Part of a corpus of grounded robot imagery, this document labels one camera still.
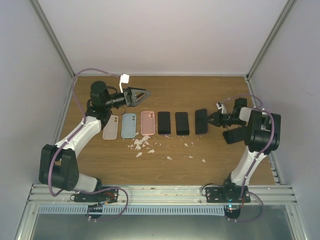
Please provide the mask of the black phone from blue case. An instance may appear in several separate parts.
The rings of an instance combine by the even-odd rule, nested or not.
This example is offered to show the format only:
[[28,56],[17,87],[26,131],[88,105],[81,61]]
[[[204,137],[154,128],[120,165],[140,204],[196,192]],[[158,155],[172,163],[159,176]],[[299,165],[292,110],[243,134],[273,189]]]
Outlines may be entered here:
[[176,134],[178,136],[188,136],[190,134],[189,118],[187,112],[175,113]]

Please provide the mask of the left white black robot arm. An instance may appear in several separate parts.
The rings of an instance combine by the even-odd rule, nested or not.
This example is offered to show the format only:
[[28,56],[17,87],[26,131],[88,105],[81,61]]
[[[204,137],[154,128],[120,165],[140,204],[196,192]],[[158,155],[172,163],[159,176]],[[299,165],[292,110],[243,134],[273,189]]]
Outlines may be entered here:
[[92,83],[81,122],[64,139],[42,148],[39,182],[48,186],[53,197],[62,191],[75,191],[84,192],[92,202],[102,199],[103,189],[98,186],[98,178],[80,173],[77,157],[107,125],[112,108],[136,107],[151,95],[150,91],[135,87],[127,87],[112,94],[109,90],[110,86],[103,81]]

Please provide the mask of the purple phone from white case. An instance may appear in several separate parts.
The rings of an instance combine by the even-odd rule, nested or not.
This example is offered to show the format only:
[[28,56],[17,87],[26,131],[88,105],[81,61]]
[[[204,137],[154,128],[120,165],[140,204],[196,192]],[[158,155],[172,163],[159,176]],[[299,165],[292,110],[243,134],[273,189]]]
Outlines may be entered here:
[[195,134],[208,133],[208,110],[206,108],[195,111]]

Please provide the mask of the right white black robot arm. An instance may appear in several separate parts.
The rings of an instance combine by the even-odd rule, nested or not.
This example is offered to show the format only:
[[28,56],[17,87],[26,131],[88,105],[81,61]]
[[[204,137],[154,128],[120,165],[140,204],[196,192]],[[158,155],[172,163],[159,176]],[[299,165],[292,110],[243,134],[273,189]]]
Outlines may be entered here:
[[216,106],[217,111],[207,118],[208,123],[223,128],[237,125],[224,131],[223,137],[227,144],[244,142],[245,150],[222,185],[206,188],[207,196],[228,203],[248,202],[250,198],[246,192],[254,171],[280,145],[282,117],[262,107],[250,108],[247,99],[242,97],[235,99],[230,113],[223,102],[217,102]]

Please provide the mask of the purple black phone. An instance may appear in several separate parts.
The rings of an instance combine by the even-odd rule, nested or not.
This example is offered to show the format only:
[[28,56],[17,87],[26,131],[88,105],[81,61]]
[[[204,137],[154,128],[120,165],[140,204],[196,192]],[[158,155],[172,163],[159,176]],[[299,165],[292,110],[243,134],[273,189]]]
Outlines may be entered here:
[[158,119],[158,134],[170,135],[171,134],[171,116],[168,111],[159,111],[157,114]]

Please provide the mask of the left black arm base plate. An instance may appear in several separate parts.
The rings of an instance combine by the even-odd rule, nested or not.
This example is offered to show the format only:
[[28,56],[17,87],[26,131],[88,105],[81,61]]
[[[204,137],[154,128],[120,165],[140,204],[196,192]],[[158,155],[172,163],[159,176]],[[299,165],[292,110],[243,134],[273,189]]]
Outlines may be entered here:
[[75,193],[70,200],[76,203],[111,204],[118,201],[118,189],[110,189],[96,194]]

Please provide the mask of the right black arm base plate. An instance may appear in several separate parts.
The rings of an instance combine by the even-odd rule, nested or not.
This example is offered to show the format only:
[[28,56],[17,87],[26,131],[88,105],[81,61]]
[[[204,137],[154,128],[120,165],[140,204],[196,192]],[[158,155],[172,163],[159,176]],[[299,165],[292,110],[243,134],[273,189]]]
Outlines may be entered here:
[[231,184],[230,186],[220,186],[207,184],[201,187],[200,194],[206,198],[207,203],[227,203],[241,204],[250,203],[251,197],[247,195],[248,187],[245,186],[242,196],[242,187]]

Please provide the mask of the pink phone case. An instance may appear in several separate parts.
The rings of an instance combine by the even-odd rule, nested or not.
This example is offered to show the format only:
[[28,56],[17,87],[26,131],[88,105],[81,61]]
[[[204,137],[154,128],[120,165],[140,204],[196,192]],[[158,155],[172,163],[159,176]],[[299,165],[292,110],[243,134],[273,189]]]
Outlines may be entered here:
[[140,115],[140,132],[143,136],[155,134],[155,113],[153,111],[143,111]]

